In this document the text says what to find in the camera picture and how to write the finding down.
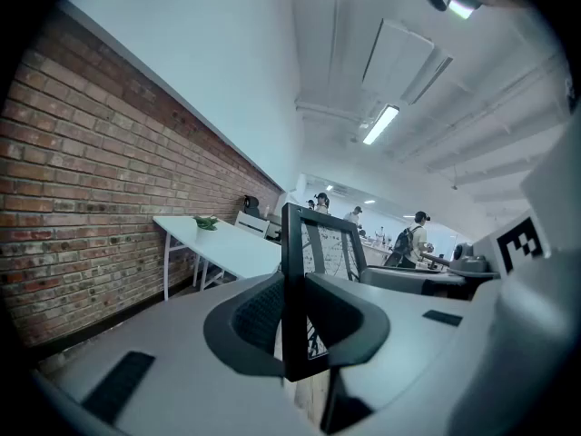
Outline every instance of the ceiling light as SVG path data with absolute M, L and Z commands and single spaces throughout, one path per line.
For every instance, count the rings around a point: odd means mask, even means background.
M 363 143 L 370 145 L 373 144 L 379 135 L 383 132 L 383 130 L 388 127 L 389 123 L 395 118 L 399 113 L 399 109 L 395 106 L 386 106 L 385 110 L 381 113 L 378 118 L 378 121 L 375 122 L 367 137 L 363 139 Z
M 450 0 L 448 8 L 464 19 L 468 19 L 468 17 L 472 15 L 472 12 L 474 11 L 474 8 L 462 5 L 458 0 Z

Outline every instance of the red brick wall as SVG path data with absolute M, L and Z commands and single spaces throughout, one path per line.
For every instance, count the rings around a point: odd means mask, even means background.
M 246 193 L 273 209 L 280 189 L 55 13 L 24 55 L 0 122 L 1 288 L 25 343 L 160 291 L 154 215 L 233 221 Z M 191 276 L 187 252 L 174 253 L 171 283 Z

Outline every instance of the small plant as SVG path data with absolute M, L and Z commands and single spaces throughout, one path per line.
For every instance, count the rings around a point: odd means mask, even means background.
M 218 229 L 216 227 L 218 218 L 216 218 L 215 216 L 208 216 L 207 218 L 203 218 L 201 216 L 194 216 L 193 219 L 197 222 L 198 227 L 200 229 L 205 229 L 206 231 L 216 231 Z

